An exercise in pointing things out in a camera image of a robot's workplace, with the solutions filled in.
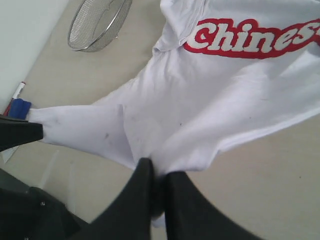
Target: metal strainer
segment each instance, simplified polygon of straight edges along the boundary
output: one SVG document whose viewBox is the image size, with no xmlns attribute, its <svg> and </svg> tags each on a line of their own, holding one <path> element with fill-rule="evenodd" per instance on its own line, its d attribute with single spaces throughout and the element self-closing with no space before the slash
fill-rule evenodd
<svg viewBox="0 0 320 240">
<path fill-rule="evenodd" d="M 118 36 L 132 0 L 84 0 L 72 20 L 68 45 L 74 51 L 96 52 Z"/>
</svg>

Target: red-and-white lettering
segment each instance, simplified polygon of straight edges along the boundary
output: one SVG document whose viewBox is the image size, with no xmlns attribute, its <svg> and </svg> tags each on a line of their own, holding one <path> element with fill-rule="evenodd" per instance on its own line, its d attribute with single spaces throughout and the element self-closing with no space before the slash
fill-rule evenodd
<svg viewBox="0 0 320 240">
<path fill-rule="evenodd" d="M 230 18 L 199 21 L 183 45 L 192 53 L 230 58 L 266 59 L 294 52 L 311 42 L 320 45 L 320 18 L 285 29 L 259 27 L 247 19 L 236 27 Z"/>
</svg>

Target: marker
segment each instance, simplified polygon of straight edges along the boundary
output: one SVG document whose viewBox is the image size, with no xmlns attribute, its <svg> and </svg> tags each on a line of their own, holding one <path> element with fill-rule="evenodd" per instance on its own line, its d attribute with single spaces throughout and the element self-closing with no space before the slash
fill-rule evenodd
<svg viewBox="0 0 320 240">
<path fill-rule="evenodd" d="M 20 82 L 19 86 L 17 87 L 17 89 L 15 90 L 10 102 L 9 102 L 9 105 L 6 107 L 3 115 L 4 116 L 8 116 L 9 114 L 9 111 L 10 111 L 10 107 L 11 107 L 11 104 L 13 102 L 13 100 L 17 99 L 22 91 L 22 89 L 25 87 L 26 83 L 24 81 Z"/>
</svg>

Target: t-shirt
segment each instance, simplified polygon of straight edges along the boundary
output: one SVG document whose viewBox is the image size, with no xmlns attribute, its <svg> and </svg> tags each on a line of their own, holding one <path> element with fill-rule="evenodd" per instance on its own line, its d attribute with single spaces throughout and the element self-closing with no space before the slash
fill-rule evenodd
<svg viewBox="0 0 320 240">
<path fill-rule="evenodd" d="M 32 110 L 44 142 L 130 168 L 149 157 L 158 175 L 202 171 L 219 151 L 320 113 L 319 0 L 160 7 L 166 24 L 137 77 L 90 106 Z"/>
</svg>

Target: blue object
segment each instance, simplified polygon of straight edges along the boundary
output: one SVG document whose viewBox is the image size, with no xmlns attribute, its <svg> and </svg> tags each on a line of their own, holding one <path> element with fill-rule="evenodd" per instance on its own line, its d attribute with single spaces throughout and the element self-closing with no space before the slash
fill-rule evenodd
<svg viewBox="0 0 320 240">
<path fill-rule="evenodd" d="M 15 119 L 25 120 L 31 108 L 31 102 L 17 98 L 12 101 L 8 116 Z"/>
</svg>

